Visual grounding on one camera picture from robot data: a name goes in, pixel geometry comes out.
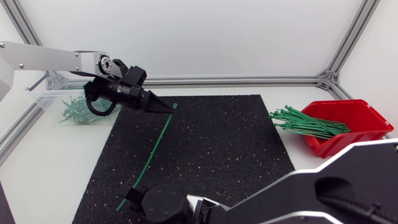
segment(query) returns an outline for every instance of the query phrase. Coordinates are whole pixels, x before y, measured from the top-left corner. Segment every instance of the clear plastic container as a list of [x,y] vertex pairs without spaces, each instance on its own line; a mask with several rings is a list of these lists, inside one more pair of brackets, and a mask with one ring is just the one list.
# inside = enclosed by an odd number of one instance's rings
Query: clear plastic container
[[[88,109],[83,90],[29,91],[27,95],[62,125],[113,125],[121,109],[121,105],[117,105],[110,115],[97,116]],[[110,104],[102,99],[93,102],[99,111],[106,110]]]

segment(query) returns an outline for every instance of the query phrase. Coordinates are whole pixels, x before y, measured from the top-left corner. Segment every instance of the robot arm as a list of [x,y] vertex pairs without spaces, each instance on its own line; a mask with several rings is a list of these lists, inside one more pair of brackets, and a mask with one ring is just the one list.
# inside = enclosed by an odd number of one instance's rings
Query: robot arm
[[[75,75],[94,77],[95,79],[88,82],[84,89],[88,108],[98,116],[109,115],[117,103],[146,112],[174,112],[173,108],[167,106],[151,91],[143,89],[142,84],[147,77],[145,70],[138,66],[127,68],[121,60],[111,60],[106,52],[69,52],[36,45],[1,42],[0,61],[5,62],[6,72],[12,72],[0,77],[9,86],[12,85],[14,70],[68,71]],[[98,98],[111,101],[112,105],[106,111],[97,111],[91,102]]]

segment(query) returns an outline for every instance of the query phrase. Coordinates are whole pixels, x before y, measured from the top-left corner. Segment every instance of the red plastic bin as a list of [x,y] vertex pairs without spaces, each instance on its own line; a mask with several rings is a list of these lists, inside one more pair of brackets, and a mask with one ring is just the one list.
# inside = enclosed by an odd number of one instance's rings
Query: red plastic bin
[[353,142],[378,140],[394,130],[364,100],[315,101],[302,112],[314,118],[344,122],[351,130],[350,133],[339,134],[331,139],[304,136],[313,153],[322,158],[335,155]]

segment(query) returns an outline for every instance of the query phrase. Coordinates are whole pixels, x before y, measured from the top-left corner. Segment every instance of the black rubber mat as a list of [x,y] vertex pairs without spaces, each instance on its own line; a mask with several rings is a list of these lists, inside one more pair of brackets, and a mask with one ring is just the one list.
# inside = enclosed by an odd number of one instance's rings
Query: black rubber mat
[[[186,194],[232,206],[293,165],[259,95],[162,97],[178,108],[140,185],[177,184]],[[123,108],[74,223],[145,223],[118,197],[133,186],[169,116]]]

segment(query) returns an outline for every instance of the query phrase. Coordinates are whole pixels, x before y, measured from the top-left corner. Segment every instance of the white wall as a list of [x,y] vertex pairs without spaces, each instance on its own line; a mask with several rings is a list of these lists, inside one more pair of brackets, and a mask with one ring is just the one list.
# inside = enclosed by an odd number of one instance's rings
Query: white wall
[[149,77],[317,75],[362,0],[20,0],[46,47],[104,50]]
[[[398,1],[381,0],[341,70],[341,86],[398,129]],[[398,138],[398,130],[391,134]]]

